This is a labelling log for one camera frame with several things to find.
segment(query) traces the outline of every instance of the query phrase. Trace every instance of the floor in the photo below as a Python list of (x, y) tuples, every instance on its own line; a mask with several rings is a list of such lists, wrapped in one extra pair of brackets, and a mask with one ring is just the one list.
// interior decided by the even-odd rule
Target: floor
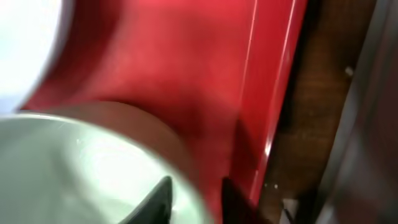
[(282, 198), (311, 198), (320, 182), (375, 2), (308, 1), (259, 205), (272, 223)]

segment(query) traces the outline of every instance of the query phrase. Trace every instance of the brown wood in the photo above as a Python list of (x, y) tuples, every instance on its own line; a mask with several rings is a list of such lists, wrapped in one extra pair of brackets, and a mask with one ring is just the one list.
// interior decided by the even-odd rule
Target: brown wood
[(298, 198), (320, 182), (351, 82), (345, 68), (356, 65), (375, 2), (308, 2), (260, 199), (273, 223), (282, 198)]

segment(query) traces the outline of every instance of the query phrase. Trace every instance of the black object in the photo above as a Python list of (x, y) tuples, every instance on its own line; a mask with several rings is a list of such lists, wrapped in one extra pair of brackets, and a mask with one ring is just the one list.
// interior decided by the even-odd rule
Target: black object
[(251, 206), (240, 190), (228, 178), (223, 179), (221, 191), (224, 224), (270, 224)]
[(169, 224), (172, 214), (173, 185), (164, 177), (122, 224)]

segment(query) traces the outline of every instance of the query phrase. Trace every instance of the red panel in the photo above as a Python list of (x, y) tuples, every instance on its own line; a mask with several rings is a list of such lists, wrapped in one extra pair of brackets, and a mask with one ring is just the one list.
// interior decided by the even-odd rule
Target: red panel
[(254, 20), (232, 178), (257, 205), (307, 0), (259, 1)]
[[(114, 100), (158, 116), (186, 142), (206, 201), (221, 217), (226, 175), (258, 199), (261, 178), (254, 174), (265, 171), (264, 143), (275, 131), (305, 0), (258, 3), (246, 64), (255, 6), (248, 0), (76, 0), (64, 53), (26, 107)], [(252, 145), (236, 149), (241, 161), (231, 159), (237, 121)]]

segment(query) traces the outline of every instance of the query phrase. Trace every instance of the wooden surface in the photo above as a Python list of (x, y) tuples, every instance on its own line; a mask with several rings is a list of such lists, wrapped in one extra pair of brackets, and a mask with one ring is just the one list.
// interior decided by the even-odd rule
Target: wooden surface
[(356, 65), (375, 2), (308, 2), (259, 205), (273, 223), (282, 198), (320, 182), (351, 82), (345, 68)]

